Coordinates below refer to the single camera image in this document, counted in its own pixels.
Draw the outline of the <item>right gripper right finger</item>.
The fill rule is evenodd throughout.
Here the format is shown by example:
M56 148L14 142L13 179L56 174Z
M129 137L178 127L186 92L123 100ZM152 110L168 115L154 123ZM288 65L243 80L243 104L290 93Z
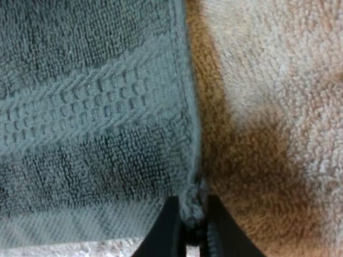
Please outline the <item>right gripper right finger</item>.
M208 197L206 239L200 256L263 257L265 254L247 237L217 195Z

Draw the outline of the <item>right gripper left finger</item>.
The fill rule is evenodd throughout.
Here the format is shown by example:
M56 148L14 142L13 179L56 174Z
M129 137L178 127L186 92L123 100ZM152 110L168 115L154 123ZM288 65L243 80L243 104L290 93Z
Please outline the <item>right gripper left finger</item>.
M185 233L178 197L168 197L157 220L133 256L186 256Z

